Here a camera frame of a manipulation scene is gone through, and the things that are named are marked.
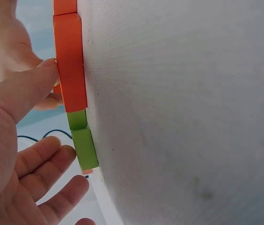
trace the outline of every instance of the black cable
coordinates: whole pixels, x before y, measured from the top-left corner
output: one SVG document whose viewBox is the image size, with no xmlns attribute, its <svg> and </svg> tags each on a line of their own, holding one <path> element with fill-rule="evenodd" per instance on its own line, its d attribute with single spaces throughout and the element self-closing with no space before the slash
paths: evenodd
<svg viewBox="0 0 264 225">
<path fill-rule="evenodd" d="M 48 134 L 50 134 L 50 133 L 52 133 L 52 132 L 54 132 L 54 131 L 59 131 L 59 132 L 65 134 L 66 136 L 68 136 L 69 138 L 72 139 L 72 136 L 70 136 L 67 132 L 65 132 L 65 131 L 63 131 L 63 130 L 59 130 L 59 129 L 50 130 L 48 133 L 46 133 L 46 134 L 43 136 L 43 138 L 45 138 L 46 136 L 48 136 Z"/>
<path fill-rule="evenodd" d="M 29 137 L 29 136 L 25 136 L 25 135 L 19 135 L 18 137 L 24 137 L 24 138 L 27 138 L 27 139 L 30 139 L 30 140 L 33 140 L 35 142 L 38 142 L 37 139 L 33 138 L 33 137 Z"/>
</svg>

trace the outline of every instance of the wooden block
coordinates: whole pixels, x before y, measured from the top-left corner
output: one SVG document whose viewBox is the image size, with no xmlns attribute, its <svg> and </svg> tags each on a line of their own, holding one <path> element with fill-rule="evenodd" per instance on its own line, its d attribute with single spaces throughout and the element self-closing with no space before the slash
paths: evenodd
<svg viewBox="0 0 264 225">
<path fill-rule="evenodd" d="M 53 0 L 53 14 L 62 15 L 77 12 L 77 0 Z"/>
<path fill-rule="evenodd" d="M 87 127 L 85 110 L 67 112 L 67 120 L 71 130 L 80 130 Z"/>
<path fill-rule="evenodd" d="M 87 108 L 81 19 L 77 13 L 53 17 L 56 60 L 67 113 Z"/>
<path fill-rule="evenodd" d="M 72 131 L 72 138 L 80 167 L 83 171 L 99 166 L 89 128 Z"/>
</svg>

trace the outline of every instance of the green block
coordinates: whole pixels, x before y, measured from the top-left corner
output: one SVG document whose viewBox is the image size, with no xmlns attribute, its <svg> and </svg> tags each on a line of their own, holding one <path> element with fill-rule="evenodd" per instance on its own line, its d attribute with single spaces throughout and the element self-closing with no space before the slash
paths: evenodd
<svg viewBox="0 0 264 225">
<path fill-rule="evenodd" d="M 95 146 L 90 129 L 73 130 L 73 142 L 76 149 L 78 161 L 82 170 L 89 170 L 99 166 L 95 153 Z"/>
<path fill-rule="evenodd" d="M 86 111 L 67 112 L 67 120 L 71 130 L 79 130 L 87 127 Z"/>
</svg>

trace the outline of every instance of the white wall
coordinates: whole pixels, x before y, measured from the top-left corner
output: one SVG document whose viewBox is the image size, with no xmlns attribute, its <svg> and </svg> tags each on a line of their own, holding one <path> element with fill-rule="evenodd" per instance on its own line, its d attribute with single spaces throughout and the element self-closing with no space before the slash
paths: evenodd
<svg viewBox="0 0 264 225">
<path fill-rule="evenodd" d="M 127 225 L 264 225 L 264 0 L 78 0 L 89 123 Z"/>
</svg>

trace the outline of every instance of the orange piece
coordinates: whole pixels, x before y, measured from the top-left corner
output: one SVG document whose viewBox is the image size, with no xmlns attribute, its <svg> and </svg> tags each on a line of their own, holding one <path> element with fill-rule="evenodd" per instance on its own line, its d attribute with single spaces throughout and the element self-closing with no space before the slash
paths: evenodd
<svg viewBox="0 0 264 225">
<path fill-rule="evenodd" d="M 53 0 L 54 15 L 77 12 L 77 0 Z"/>
<path fill-rule="evenodd" d="M 53 88 L 53 93 L 61 93 L 61 87 L 60 87 L 60 84 L 57 85 L 57 86 L 55 86 L 55 87 Z"/>
<path fill-rule="evenodd" d="M 87 108 L 81 19 L 77 13 L 53 17 L 56 60 L 67 113 Z"/>
<path fill-rule="evenodd" d="M 93 169 L 82 170 L 82 174 L 83 174 L 83 175 L 88 175 L 88 174 L 91 174 L 91 173 L 93 173 Z"/>
</svg>

